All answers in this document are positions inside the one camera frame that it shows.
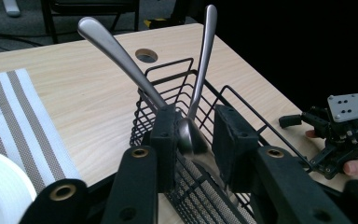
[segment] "gray carpet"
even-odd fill
[[[11,18],[6,14],[3,0],[0,0],[0,52],[28,49],[38,46],[52,45],[51,37],[46,35],[42,9],[38,0],[17,0],[21,16]],[[144,20],[169,18],[175,0],[141,0],[139,30],[148,30]],[[71,42],[83,39],[77,31],[77,23],[82,17],[55,17],[59,42]],[[105,27],[110,27],[114,16],[94,17]],[[133,32],[134,13],[121,15],[113,35]],[[186,23],[196,22],[190,17]]]

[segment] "chair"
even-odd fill
[[[134,31],[138,31],[140,0],[41,0],[46,33],[54,44],[58,37],[53,17],[59,16],[108,16],[115,15],[110,28],[114,30],[120,15],[127,12],[135,14]]]

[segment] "mesh basket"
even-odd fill
[[[193,84],[196,80],[196,70],[191,70],[192,58],[149,68],[145,75],[153,79],[153,71],[176,64],[189,63],[185,72],[174,74],[151,81],[167,104],[176,104],[182,116],[188,111]],[[139,146],[144,133],[153,128],[157,109],[150,103],[147,96],[138,90],[140,99],[136,103],[130,145]],[[216,104],[241,107],[244,118],[256,117],[254,128],[260,134],[260,145],[267,146],[267,137],[276,137],[283,146],[290,147],[300,158],[303,158],[273,127],[268,124],[243,98],[229,86],[217,91],[207,80],[204,82],[200,105],[195,122],[205,135],[207,141],[213,140],[213,117]],[[178,154],[175,174],[175,189],[166,193],[166,197],[176,209],[185,223],[255,223],[250,195],[233,194],[222,190],[210,175],[196,163]]]

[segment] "striped placemat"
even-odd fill
[[[0,153],[30,177],[36,192],[80,178],[26,69],[0,73]]]

